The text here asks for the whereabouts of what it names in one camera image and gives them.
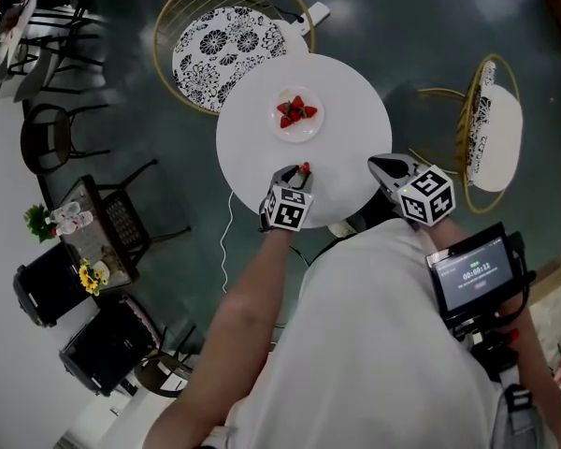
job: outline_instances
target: gold metal chair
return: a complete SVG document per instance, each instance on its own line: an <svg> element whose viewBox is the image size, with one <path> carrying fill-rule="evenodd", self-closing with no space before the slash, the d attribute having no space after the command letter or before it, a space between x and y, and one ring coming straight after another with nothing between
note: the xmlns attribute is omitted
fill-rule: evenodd
<svg viewBox="0 0 561 449"><path fill-rule="evenodd" d="M476 213L476 214L484 214L484 213L487 213L488 211L492 210L498 204L498 202L501 200L503 195L505 194L505 189L503 189L496 196L496 198L492 201L492 203L490 203L489 205L487 205L484 208L476 207L474 205L474 203L472 202L470 194L469 194L470 183L468 181L468 174L467 174L467 167L468 167L468 163L469 163L469 161L468 161L468 158L469 158L468 149L469 149L469 143L470 143L469 130L472 126L474 111L475 111L476 106L478 105L478 101L480 99L480 89L481 89L480 82L481 82L482 70L484 68L484 65L489 61L499 62L500 64L502 64L505 67L505 69L507 70L507 73L509 74L509 77L511 79L511 87L512 87L515 99L518 102L520 102L520 93L519 93L519 89L517 87L517 81L515 80L515 77L513 75L511 67L505 61L504 58L502 58L501 56L499 56L497 54L494 54L494 53L485 57L481 61L481 63L478 65L478 68L476 69L476 72L474 73L472 81L471 81L471 83L470 83L470 85L467 89L467 92L465 94L462 94L461 92L458 92L456 90L452 90L452 89L449 89L449 88L438 88L438 87L423 88L423 89L418 90L419 94L433 94L433 95L436 95L436 96L450 97L450 98L460 100L463 103L463 106L462 106L462 108L460 110L460 113L459 113L459 120L457 122L457 134L456 134L456 141L455 141L455 156L440 155L439 153L434 153L434 156L436 156L437 158L452 160L452 162L455 165L455 170L449 170L449 169L444 169L443 168L443 171L445 171L446 173L452 174L452 175L459 176L459 179L460 179L460 181L463 185L463 188L464 188L464 195L465 195L465 198L466 198L467 206L469 207L469 209L473 213ZM413 149L413 148L409 148L409 150L420 161L426 163L429 166L433 165L427 159L425 159L424 157L422 157L420 155L420 152L423 152L424 150L417 150L417 149Z"/></svg>
<svg viewBox="0 0 561 449"><path fill-rule="evenodd" d="M314 52L316 36L308 8L302 0L290 1L297 5L297 13L305 13L309 25L309 51ZM180 92L171 69L172 52L182 33L194 20L216 8L234 6L252 8L265 14L271 20L284 20L281 13L290 13L275 7L270 0L168 0L160 12L153 32L152 58L156 71L166 88L191 108L212 115L218 115L218 113L197 106Z"/></svg>

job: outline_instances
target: black and white patterned cushion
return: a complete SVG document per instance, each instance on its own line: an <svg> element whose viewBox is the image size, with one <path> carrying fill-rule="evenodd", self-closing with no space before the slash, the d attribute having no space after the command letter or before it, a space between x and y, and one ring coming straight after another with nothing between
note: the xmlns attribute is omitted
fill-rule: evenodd
<svg viewBox="0 0 561 449"><path fill-rule="evenodd" d="M246 7L211 10L182 33L172 55L180 92L219 112L235 84L268 58L286 53L279 27Z"/></svg>

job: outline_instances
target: strawberry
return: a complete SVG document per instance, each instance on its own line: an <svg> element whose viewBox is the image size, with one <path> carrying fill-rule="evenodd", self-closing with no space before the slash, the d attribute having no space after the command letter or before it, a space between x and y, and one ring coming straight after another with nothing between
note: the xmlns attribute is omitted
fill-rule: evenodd
<svg viewBox="0 0 561 449"><path fill-rule="evenodd" d="M303 100L301 99L301 96L296 96L293 99L293 102L291 103L291 106L295 109L302 109L304 107L304 103Z"/></svg>
<svg viewBox="0 0 561 449"><path fill-rule="evenodd" d="M298 122L299 120L301 120L301 118L301 111L299 111L298 109L289 110L289 120L291 120L293 123Z"/></svg>
<svg viewBox="0 0 561 449"><path fill-rule="evenodd" d="M311 118L318 112L318 109L316 107L305 107L304 112L306 113L306 118Z"/></svg>
<svg viewBox="0 0 561 449"><path fill-rule="evenodd" d="M287 116L280 117L280 128L286 128L290 124L293 124L293 122L291 121L291 119L289 117L287 117Z"/></svg>
<svg viewBox="0 0 561 449"><path fill-rule="evenodd" d="M287 109L289 108L290 105L291 103L285 101L284 103L281 103L280 105L277 106L277 110L284 115L287 113Z"/></svg>

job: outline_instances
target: camera screen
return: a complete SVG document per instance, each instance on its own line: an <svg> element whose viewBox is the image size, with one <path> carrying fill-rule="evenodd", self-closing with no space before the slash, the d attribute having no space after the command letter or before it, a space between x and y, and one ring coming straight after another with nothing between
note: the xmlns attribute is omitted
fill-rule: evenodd
<svg viewBox="0 0 561 449"><path fill-rule="evenodd" d="M513 278L501 237L435 265L449 311L490 293Z"/></svg>

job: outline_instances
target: white round table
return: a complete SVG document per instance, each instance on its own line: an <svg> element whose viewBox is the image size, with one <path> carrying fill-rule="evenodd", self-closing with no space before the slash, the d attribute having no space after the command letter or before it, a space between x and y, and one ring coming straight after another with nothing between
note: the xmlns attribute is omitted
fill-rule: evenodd
<svg viewBox="0 0 561 449"><path fill-rule="evenodd" d="M303 143L279 139L268 123L273 96L295 86L324 105L320 131ZM337 223L366 205L379 189L367 159L391 145L389 118L374 88L351 67L316 54L280 56L250 71L228 95L216 130L224 177L254 212L275 171L309 162L314 200L304 227Z"/></svg>

